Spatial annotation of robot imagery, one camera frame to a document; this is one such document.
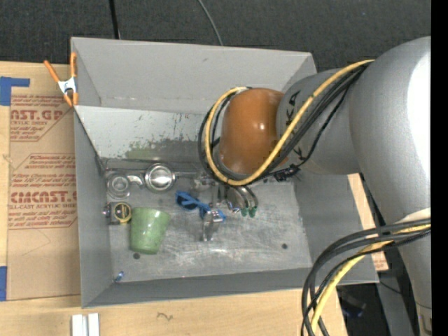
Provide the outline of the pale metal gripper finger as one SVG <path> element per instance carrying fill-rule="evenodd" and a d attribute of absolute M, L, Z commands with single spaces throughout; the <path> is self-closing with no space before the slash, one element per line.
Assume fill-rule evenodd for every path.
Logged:
<path fill-rule="evenodd" d="M 214 184 L 214 179 L 208 175 L 198 175 L 191 179 L 190 191 L 203 192 Z"/>
<path fill-rule="evenodd" d="M 223 221 L 224 217 L 218 209 L 206 211 L 203 217 L 202 239 L 204 241 L 211 241 L 214 233 L 218 231 Z"/>

